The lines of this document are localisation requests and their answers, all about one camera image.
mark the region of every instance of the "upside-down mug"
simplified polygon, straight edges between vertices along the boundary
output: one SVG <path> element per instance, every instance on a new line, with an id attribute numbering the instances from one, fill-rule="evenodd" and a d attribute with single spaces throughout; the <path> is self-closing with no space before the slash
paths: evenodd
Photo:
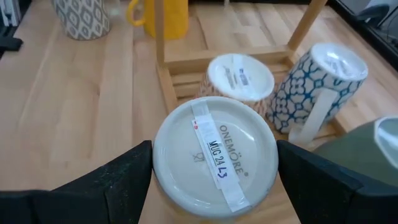
<path id="1" fill-rule="evenodd" d="M 176 221 L 233 223 L 269 193 L 278 152 L 271 129 L 254 110 L 209 96 L 168 115 L 155 137 L 153 163 Z"/>
<path id="2" fill-rule="evenodd" d="M 224 54 L 210 62 L 196 97 L 225 96 L 239 100 L 264 117 L 266 98 L 274 85 L 274 76 L 262 62 L 248 55 Z"/>
<path id="3" fill-rule="evenodd" d="M 274 92 L 266 118 L 289 141 L 308 144 L 368 75 L 363 59 L 346 47 L 318 43 L 304 54 Z"/>

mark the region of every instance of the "green object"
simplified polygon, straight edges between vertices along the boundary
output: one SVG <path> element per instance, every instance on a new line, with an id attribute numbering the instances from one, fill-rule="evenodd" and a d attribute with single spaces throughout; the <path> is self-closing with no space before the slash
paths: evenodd
<path id="1" fill-rule="evenodd" d="M 398 186 L 398 117 L 380 118 L 324 143 L 315 154 Z"/>

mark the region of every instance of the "wooden leg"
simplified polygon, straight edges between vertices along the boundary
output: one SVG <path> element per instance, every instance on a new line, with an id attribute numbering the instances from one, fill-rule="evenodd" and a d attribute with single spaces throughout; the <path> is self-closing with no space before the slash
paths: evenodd
<path id="1" fill-rule="evenodd" d="M 155 39 L 157 64 L 164 66 L 164 0 L 155 0 Z"/>
<path id="2" fill-rule="evenodd" d="M 157 75 L 159 76 L 160 86 L 162 87 L 163 97 L 168 113 L 171 113 L 177 107 L 177 96 L 173 87 L 172 77 L 169 70 L 157 65 Z"/>
<path id="3" fill-rule="evenodd" d="M 312 0 L 287 44 L 295 52 L 328 0 Z"/>

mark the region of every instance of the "black surface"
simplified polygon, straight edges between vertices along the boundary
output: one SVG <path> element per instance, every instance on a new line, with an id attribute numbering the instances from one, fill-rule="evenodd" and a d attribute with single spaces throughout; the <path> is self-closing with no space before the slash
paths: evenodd
<path id="1" fill-rule="evenodd" d="M 21 20 L 23 20 L 32 0 L 19 0 L 19 8 L 21 10 Z M 5 27 L 0 17 L 0 37 L 13 37 L 18 27 Z M 0 59 L 4 54 L 4 49 L 0 49 Z"/>
<path id="2" fill-rule="evenodd" d="M 0 37 L 0 51 L 18 51 L 23 41 L 14 37 Z"/>
<path id="3" fill-rule="evenodd" d="M 138 223 L 151 175 L 152 143 L 144 141 L 53 191 L 0 192 L 0 223 Z"/>
<path id="4" fill-rule="evenodd" d="M 277 141 L 279 175 L 303 224 L 398 223 L 398 188 Z"/>
<path id="5" fill-rule="evenodd" d="M 329 5 L 398 71 L 398 49 L 396 47 L 378 35 L 372 27 L 358 21 L 354 13 L 341 0 L 329 0 Z"/>

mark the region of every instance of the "label sticker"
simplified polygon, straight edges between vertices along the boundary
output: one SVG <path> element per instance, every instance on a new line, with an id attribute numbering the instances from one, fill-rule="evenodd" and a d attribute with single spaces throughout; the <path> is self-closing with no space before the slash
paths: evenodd
<path id="1" fill-rule="evenodd" d="M 243 55 L 233 55 L 233 72 L 238 77 L 237 85 L 239 85 L 244 94 L 249 97 L 255 97 L 256 92 L 254 91 L 251 83 L 250 75 L 243 68 Z"/>
<path id="2" fill-rule="evenodd" d="M 195 116 L 193 128 L 217 188 L 221 189 L 232 212 L 250 206 L 206 101 L 197 101 L 191 107 Z"/>

